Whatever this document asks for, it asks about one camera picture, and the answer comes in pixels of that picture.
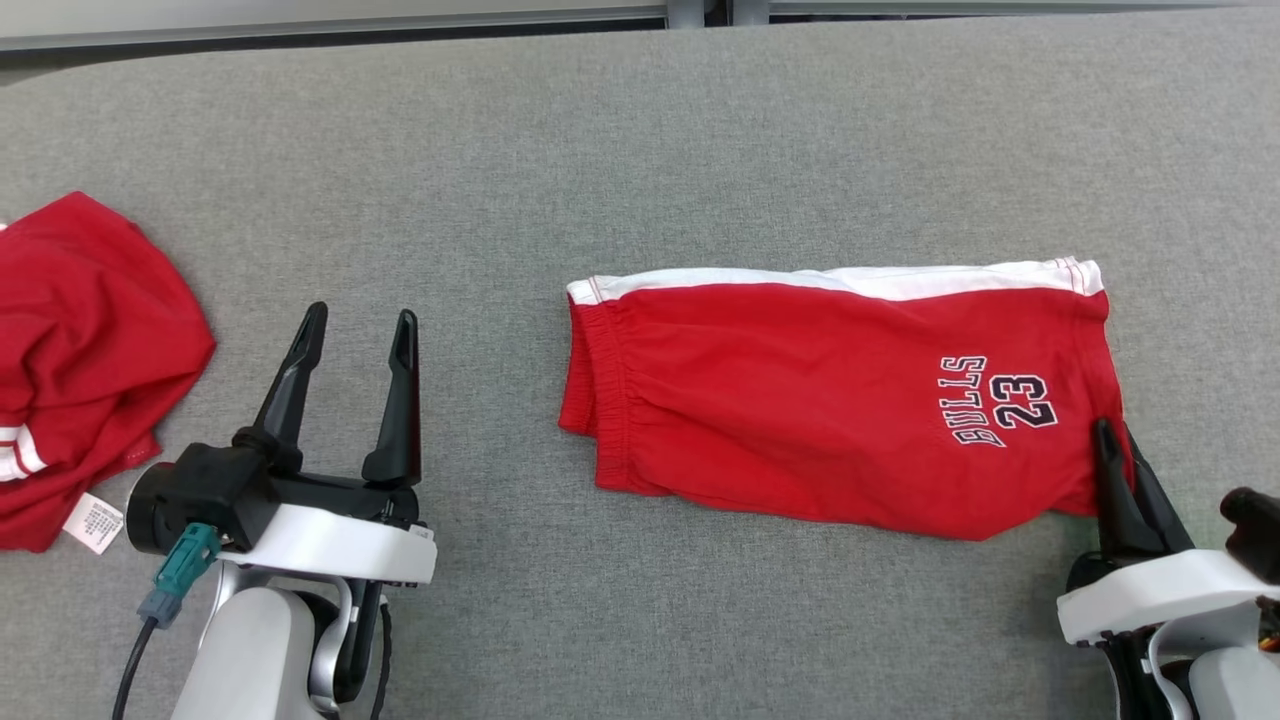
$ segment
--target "red fabric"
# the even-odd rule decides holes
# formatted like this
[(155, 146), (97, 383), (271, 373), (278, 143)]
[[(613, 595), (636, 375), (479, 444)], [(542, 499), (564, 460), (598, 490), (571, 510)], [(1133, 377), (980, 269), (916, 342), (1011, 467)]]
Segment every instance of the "red fabric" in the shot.
[(47, 465), (0, 483), (0, 548), (42, 552), (84, 491), (160, 451), (214, 340), (169, 260), (79, 192), (0, 231), (0, 428)]
[[(723, 510), (965, 539), (1093, 514), (1091, 425), (1121, 427), (1120, 387), (1106, 295), (1059, 264), (1069, 290), (905, 301), (750, 283), (593, 304), (571, 286), (559, 424), (596, 439), (599, 487)], [(1011, 428), (1000, 405), (1020, 407), (1000, 411)]]

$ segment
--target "bulls 23 logo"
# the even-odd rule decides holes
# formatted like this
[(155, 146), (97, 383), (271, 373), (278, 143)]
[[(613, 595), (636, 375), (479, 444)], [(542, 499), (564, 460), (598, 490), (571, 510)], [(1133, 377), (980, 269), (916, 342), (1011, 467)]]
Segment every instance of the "bulls 23 logo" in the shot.
[[(987, 357), (964, 355), (943, 357), (938, 388), (942, 421), (961, 445), (993, 445), (1005, 447), (1000, 429), (1020, 427), (1043, 428), (1057, 424), (1057, 414), (1048, 397), (1048, 384), (1039, 375), (991, 375), (984, 378)], [(984, 407), (983, 389), (992, 407)]]

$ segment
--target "gray fabric surface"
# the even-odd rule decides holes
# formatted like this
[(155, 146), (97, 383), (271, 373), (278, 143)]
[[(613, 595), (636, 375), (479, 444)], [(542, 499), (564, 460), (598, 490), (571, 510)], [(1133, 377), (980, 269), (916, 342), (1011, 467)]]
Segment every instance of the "gray fabric surface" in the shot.
[[(436, 582), (393, 593), (385, 717), (1107, 717), (1053, 598), (1091, 523), (989, 542), (591, 486), (556, 427), (563, 284), (660, 266), (1101, 264), (1129, 418), (1193, 536), (1277, 489), (1280, 14), (844, 23), (136, 60), (0, 90), (0, 215), (82, 188), (220, 342), (166, 456), (252, 418), (330, 305), (303, 446), (355, 473), (424, 329)], [(99, 488), (123, 506), (137, 473)], [(1010, 478), (1010, 483), (1019, 482)], [(101, 717), (156, 559), (0, 556), (0, 716)], [(165, 717), (211, 578), (131, 717)]]

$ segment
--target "white side stripe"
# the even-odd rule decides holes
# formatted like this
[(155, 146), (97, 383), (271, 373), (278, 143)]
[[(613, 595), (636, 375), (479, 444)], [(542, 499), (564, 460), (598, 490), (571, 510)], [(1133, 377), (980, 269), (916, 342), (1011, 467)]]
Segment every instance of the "white side stripe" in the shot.
[(595, 275), (568, 284), (576, 305), (618, 300), (637, 290), (696, 287), (704, 284), (786, 284), (836, 292), (851, 292), (878, 300), (920, 300), (979, 290), (1050, 288), (1079, 295), (1102, 291), (1097, 263), (1075, 258), (1047, 263), (1001, 263), (998, 265), (932, 268), (838, 268), (817, 272), (774, 273), (736, 268), (684, 268), (654, 270), (626, 277)]
[(14, 445), (0, 447), (0, 483), (20, 480), (29, 473), (38, 473), (49, 466), (40, 457), (40, 452), (36, 451), (36, 438), (31, 437), (31, 430), (27, 429), (27, 425), (17, 428), (17, 432), (13, 433), (13, 439), (5, 442), (13, 442)]

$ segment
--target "red shorts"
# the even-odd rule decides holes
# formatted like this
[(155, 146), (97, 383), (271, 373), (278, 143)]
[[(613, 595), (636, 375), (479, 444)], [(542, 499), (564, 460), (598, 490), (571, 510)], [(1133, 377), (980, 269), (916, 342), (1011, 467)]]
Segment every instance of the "red shorts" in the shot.
[(676, 269), (568, 286), (559, 424), (595, 483), (982, 539), (1093, 514), (1120, 427), (1098, 266)]

